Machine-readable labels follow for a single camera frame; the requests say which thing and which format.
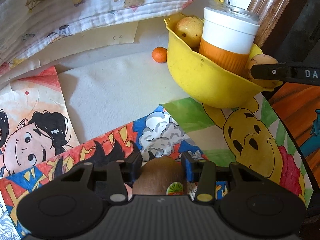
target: black hair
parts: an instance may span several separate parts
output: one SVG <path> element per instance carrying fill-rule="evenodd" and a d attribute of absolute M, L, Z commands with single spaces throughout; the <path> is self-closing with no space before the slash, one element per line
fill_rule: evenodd
<path fill-rule="evenodd" d="M 7 114 L 1 109 L 0 110 L 0 147 L 2 147 L 9 135 L 9 121 Z"/>
<path fill-rule="evenodd" d="M 52 146 L 56 151 L 55 155 L 66 151 L 63 146 L 68 143 L 66 140 L 68 119 L 61 113 L 50 113 L 48 111 L 44 111 L 43 113 L 34 112 L 28 124 L 32 123 L 36 125 L 36 129 L 34 129 L 34 131 L 40 136 L 44 135 L 51 138 Z"/>

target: orange fruit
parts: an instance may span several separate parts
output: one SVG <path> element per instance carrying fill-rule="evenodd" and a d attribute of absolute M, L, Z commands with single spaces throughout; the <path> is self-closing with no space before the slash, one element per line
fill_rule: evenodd
<path fill-rule="evenodd" d="M 152 58 L 155 62 L 165 63 L 167 62 L 167 49 L 163 47 L 157 47 L 152 51 Z"/>

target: yellow bowl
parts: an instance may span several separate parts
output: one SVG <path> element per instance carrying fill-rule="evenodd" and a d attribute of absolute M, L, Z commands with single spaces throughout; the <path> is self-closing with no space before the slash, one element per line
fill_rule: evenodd
<path fill-rule="evenodd" d="M 186 93 L 212 107 L 235 108 L 266 90 L 194 52 L 173 32 L 177 22 L 183 17 L 185 15 L 177 13 L 165 18 L 164 22 L 169 30 L 168 68 L 175 82 Z M 253 45 L 249 60 L 257 54 L 262 54 L 262 51 Z"/>

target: cartoon mouth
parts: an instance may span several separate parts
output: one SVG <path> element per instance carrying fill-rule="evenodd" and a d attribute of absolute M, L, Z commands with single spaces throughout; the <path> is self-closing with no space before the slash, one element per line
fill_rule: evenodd
<path fill-rule="evenodd" d="M 275 162 L 276 162 L 276 160 L 275 160 L 275 151 L 273 150 L 272 144 L 271 144 L 271 142 L 270 142 L 269 140 L 272 140 L 272 139 L 269 138 L 269 139 L 267 140 L 267 142 L 270 143 L 271 149 L 272 149 L 272 153 L 273 153 L 273 169 L 272 169 L 272 172 L 271 172 L 270 176 L 267 177 L 267 179 L 269 179 L 269 178 L 271 177 L 273 171 L 275 170 Z"/>
<path fill-rule="evenodd" d="M 16 146 L 14 147 L 14 151 L 15 151 L 15 153 L 16 153 L 17 164 L 20 166 L 21 164 L 19 163 L 18 157 L 17 157 L 17 143 L 18 143 L 18 140 L 16 139 Z"/>

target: eyebrow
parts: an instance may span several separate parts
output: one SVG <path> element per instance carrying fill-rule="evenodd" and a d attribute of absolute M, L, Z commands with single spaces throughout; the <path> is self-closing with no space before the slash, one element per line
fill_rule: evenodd
<path fill-rule="evenodd" d="M 232 133 L 232 131 L 233 131 L 233 128 L 232 128 L 231 126 L 229 126 L 229 128 L 228 128 L 228 134 L 229 134 L 230 139 L 231 139 L 231 133 Z"/>
<path fill-rule="evenodd" d="M 250 114 L 250 113 L 244 113 L 245 117 L 248 118 L 248 117 L 254 117 L 253 114 Z"/>
<path fill-rule="evenodd" d="M 42 133 L 39 131 L 39 129 L 38 128 L 34 128 L 33 129 L 37 134 L 39 134 L 39 136 L 41 136 L 42 135 Z"/>

